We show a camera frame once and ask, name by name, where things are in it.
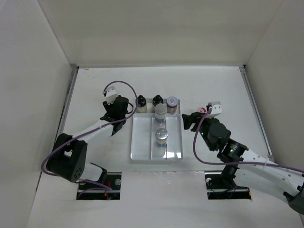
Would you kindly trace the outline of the pink cap spice bottle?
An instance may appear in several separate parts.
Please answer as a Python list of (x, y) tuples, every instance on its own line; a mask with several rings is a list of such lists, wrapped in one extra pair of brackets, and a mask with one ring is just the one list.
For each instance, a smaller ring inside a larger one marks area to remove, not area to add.
[(198, 112), (198, 113), (201, 113), (201, 114), (205, 114), (205, 113), (207, 113), (207, 109), (204, 108), (204, 107), (199, 107), (199, 108), (197, 109), (197, 112)]

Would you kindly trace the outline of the black round cap jar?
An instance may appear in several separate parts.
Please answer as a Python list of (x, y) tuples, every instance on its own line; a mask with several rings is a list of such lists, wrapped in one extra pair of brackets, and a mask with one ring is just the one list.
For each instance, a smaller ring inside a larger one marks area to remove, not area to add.
[(137, 97), (137, 113), (147, 113), (147, 100), (143, 95)]

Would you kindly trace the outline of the red label spice jar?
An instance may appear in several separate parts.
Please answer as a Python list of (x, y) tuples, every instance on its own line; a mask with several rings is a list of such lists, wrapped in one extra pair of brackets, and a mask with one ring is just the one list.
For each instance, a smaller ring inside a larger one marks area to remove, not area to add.
[(169, 114), (176, 113), (179, 100), (174, 96), (169, 96), (166, 100), (166, 103), (167, 103), (167, 113)]

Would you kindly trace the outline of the silver cap blue bottle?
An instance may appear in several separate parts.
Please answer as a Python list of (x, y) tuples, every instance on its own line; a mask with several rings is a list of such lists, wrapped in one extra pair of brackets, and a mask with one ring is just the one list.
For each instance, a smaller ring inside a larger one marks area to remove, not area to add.
[(167, 106), (166, 104), (157, 104), (155, 107), (155, 123), (160, 126), (164, 127), (166, 124), (166, 113), (167, 113)]

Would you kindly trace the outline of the silver cap blue-band bottle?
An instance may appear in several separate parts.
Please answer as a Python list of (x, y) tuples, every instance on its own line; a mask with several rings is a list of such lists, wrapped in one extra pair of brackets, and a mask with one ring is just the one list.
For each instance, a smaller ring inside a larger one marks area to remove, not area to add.
[(159, 128), (155, 132), (155, 146), (161, 151), (165, 151), (167, 146), (168, 131), (165, 128)]

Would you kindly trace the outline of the black round cap bottle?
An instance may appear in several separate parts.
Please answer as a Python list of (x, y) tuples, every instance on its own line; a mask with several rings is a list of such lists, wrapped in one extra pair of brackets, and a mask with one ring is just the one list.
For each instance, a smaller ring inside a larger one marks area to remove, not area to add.
[(156, 95), (153, 99), (152, 99), (152, 105), (155, 107), (158, 104), (163, 104), (163, 98), (160, 95)]

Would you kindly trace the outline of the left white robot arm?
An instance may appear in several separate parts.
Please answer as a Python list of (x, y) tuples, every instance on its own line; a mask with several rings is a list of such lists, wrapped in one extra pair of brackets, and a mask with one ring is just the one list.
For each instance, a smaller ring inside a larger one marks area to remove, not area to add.
[(69, 135), (60, 134), (54, 144), (53, 151), (41, 164), (41, 171), (50, 176), (59, 176), (69, 182), (90, 180), (95, 189), (106, 185), (103, 169), (95, 164), (86, 162), (88, 144), (94, 139), (114, 136), (122, 129), (128, 117), (129, 99), (117, 96), (113, 103), (103, 102), (106, 113), (95, 124), (87, 129)]

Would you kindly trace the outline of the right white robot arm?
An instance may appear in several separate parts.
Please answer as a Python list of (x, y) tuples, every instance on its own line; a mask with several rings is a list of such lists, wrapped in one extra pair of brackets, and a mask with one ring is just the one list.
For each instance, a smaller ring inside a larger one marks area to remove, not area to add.
[[(195, 158), (206, 165), (224, 166), (221, 184), (233, 187), (240, 170), (251, 172), (272, 183), (288, 206), (299, 214), (304, 213), (304, 171), (294, 167), (278, 165), (253, 152), (247, 146), (233, 140), (231, 131), (210, 112), (182, 114), (183, 128), (195, 133), (192, 149)], [(204, 161), (196, 152), (197, 137), (201, 136), (208, 149), (217, 152), (217, 163)]]

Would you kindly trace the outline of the clear acrylic organizer tray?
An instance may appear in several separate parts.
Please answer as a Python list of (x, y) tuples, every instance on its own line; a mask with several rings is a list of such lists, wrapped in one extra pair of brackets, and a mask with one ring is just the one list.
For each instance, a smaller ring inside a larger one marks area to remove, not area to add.
[(166, 121), (158, 124), (147, 99), (147, 112), (133, 115), (131, 161), (137, 163), (172, 163), (183, 159), (180, 100), (176, 112), (166, 114)]

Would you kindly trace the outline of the left aluminium frame rail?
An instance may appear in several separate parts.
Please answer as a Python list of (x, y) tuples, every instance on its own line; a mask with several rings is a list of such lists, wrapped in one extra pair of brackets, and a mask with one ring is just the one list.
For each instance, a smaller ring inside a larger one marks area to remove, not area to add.
[(64, 99), (64, 104), (63, 104), (63, 108), (62, 108), (62, 112), (61, 112), (61, 116), (60, 116), (60, 120), (59, 120), (59, 125), (58, 125), (58, 129), (57, 129), (57, 133), (56, 133), (54, 142), (56, 142), (57, 137), (63, 132), (67, 113), (69, 110), (69, 106), (70, 106), (70, 102), (71, 102), (71, 98), (72, 98), (72, 94), (73, 94), (73, 90), (74, 90), (74, 87), (76, 84), (77, 74), (79, 71), (79, 66), (77, 64), (70, 64), (70, 66), (71, 66), (71, 75), (70, 75), (70, 79), (69, 79), (69, 83), (68, 83), (68, 87), (67, 87), (67, 91), (66, 91), (66, 96)]

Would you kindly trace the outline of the aluminium frame rail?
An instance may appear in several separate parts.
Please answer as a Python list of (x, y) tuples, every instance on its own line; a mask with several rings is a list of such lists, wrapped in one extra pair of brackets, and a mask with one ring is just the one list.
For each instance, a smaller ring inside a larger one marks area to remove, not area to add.
[(251, 106), (252, 106), (252, 109), (253, 109), (253, 112), (254, 112), (254, 116), (255, 116), (255, 119), (256, 119), (256, 122), (257, 122), (257, 125), (258, 125), (258, 129), (259, 129), (260, 134), (263, 138), (264, 145), (266, 146), (267, 157), (270, 161), (275, 162), (274, 156), (273, 156), (272, 150), (270, 148), (270, 144), (269, 144), (269, 141), (268, 141), (268, 138), (267, 138), (262, 120), (261, 120), (261, 116), (260, 116), (260, 113), (258, 111), (257, 104), (256, 104), (256, 101), (255, 101), (255, 98), (254, 98), (254, 95), (253, 95), (253, 92), (252, 92), (252, 89), (251, 89), (251, 86), (250, 86), (250, 83), (249, 83), (249, 80), (248, 80), (248, 77), (247, 77), (246, 66), (241, 65), (239, 67), (239, 70), (240, 70), (240, 73), (241, 73), (241, 76), (242, 76), (242, 79), (243, 79), (243, 82), (244, 82), (244, 85), (245, 85), (245, 88), (246, 88)]
[(57, 129), (57, 133), (56, 133), (54, 142), (56, 142), (57, 137), (63, 132), (67, 113), (69, 110), (69, 106), (70, 106), (70, 102), (71, 102), (71, 98), (72, 98), (72, 94), (73, 94), (73, 90), (74, 90), (74, 87), (76, 84), (77, 74), (79, 71), (79, 66), (77, 64), (70, 64), (70, 66), (71, 66), (71, 75), (70, 75), (70, 79), (69, 79), (69, 83), (68, 83), (68, 87), (67, 87), (67, 91), (66, 91), (66, 96), (64, 99), (64, 104), (63, 104), (63, 108), (62, 108), (62, 112), (61, 112), (61, 116), (60, 116), (60, 120), (59, 120), (59, 125), (58, 125), (58, 129)]

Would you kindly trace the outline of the right aluminium frame rail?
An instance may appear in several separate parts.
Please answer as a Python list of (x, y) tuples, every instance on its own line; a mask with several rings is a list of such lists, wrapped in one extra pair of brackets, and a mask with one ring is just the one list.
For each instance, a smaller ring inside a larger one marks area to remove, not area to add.
[(273, 156), (272, 150), (270, 148), (270, 144), (269, 144), (269, 141), (268, 141), (268, 138), (267, 138), (262, 120), (261, 120), (261, 116), (260, 116), (260, 113), (258, 111), (257, 104), (256, 104), (256, 101), (255, 101), (255, 98), (254, 98), (254, 95), (253, 95), (253, 92), (252, 92), (252, 89), (251, 89), (251, 86), (250, 86), (250, 83), (249, 83), (249, 80), (248, 80), (248, 77), (247, 77), (246, 66), (241, 65), (239, 67), (239, 70), (240, 70), (240, 73), (241, 73), (241, 76), (242, 76), (242, 79), (243, 79), (243, 82), (244, 82), (244, 85), (245, 85), (245, 88), (246, 88), (251, 106), (252, 106), (252, 109), (253, 109), (253, 112), (254, 112), (254, 116), (255, 116), (255, 119), (256, 119), (256, 122), (257, 122), (257, 125), (258, 125), (258, 129), (259, 129), (260, 134), (263, 138), (264, 145), (266, 146), (267, 157), (270, 161), (275, 162), (274, 156)]

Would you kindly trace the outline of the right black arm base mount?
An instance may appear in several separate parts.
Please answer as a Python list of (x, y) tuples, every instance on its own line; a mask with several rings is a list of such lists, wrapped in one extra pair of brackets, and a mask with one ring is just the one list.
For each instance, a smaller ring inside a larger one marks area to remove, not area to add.
[(251, 200), (250, 188), (238, 186), (234, 181), (237, 170), (235, 166), (226, 165), (222, 171), (205, 172), (209, 200)]

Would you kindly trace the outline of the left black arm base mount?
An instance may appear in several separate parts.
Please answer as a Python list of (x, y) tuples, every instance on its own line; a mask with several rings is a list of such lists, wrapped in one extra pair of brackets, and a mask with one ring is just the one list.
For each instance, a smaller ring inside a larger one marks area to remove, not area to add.
[(103, 171), (100, 180), (78, 181), (76, 200), (119, 200), (122, 173)]

